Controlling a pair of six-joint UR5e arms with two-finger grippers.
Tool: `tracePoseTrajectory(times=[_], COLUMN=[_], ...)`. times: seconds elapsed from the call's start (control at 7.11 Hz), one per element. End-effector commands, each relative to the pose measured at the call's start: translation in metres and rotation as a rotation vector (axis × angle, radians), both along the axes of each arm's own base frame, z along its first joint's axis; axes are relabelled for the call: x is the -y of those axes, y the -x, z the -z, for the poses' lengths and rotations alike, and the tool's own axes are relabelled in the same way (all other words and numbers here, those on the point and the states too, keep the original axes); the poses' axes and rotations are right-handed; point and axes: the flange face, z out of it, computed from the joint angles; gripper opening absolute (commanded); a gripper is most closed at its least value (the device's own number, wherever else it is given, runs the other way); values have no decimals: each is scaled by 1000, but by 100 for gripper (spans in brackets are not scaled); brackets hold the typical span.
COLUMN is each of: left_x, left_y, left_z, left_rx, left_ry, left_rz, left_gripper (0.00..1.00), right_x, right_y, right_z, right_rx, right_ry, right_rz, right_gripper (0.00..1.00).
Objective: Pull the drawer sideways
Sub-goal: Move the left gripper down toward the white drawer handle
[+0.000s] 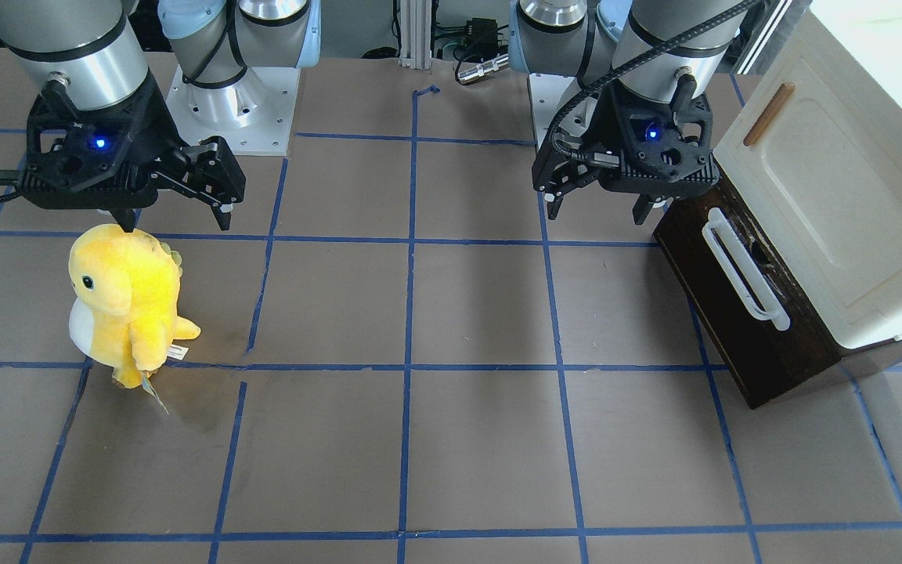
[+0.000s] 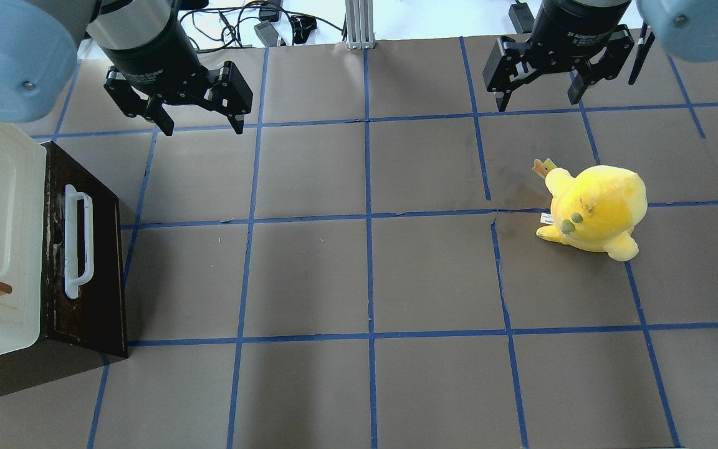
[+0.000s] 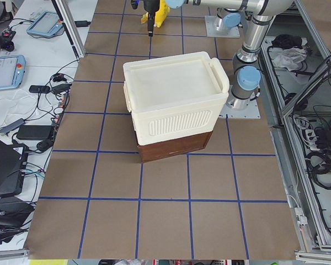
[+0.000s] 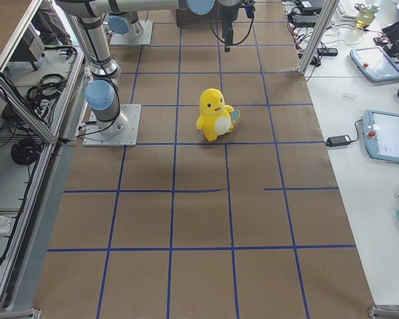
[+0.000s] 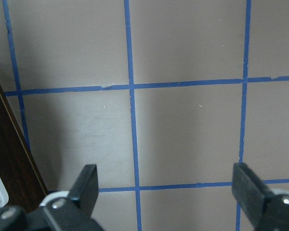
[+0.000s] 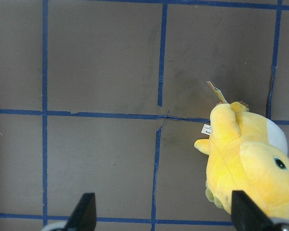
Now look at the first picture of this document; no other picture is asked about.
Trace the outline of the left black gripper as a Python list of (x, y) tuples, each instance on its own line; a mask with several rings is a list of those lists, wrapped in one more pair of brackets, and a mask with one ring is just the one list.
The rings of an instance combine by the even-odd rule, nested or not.
[(573, 153), (558, 153), (548, 136), (532, 167), (532, 186), (541, 193), (547, 220), (555, 220), (565, 197), (590, 183), (615, 193), (640, 195), (634, 225), (654, 210), (666, 213), (672, 197), (697, 197), (720, 181), (712, 155), (713, 114), (695, 80), (676, 80), (670, 101), (651, 101), (619, 80), (570, 110), (556, 136)]

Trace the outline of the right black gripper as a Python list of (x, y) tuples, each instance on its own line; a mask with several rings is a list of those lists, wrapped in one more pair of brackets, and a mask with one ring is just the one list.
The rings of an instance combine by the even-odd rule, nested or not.
[(210, 208), (229, 231), (246, 175), (228, 140), (185, 146), (153, 74), (127, 99), (79, 110), (56, 78), (44, 85), (27, 118), (27, 147), (17, 192), (49, 210), (100, 208), (125, 233), (158, 189), (175, 190)]

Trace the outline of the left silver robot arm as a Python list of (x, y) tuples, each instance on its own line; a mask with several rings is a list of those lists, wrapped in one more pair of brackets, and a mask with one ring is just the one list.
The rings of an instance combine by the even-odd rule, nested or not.
[(667, 200), (720, 181), (705, 89), (748, 1), (515, 1), (511, 66), (568, 76), (531, 168), (554, 220), (591, 183), (633, 193), (641, 224)]

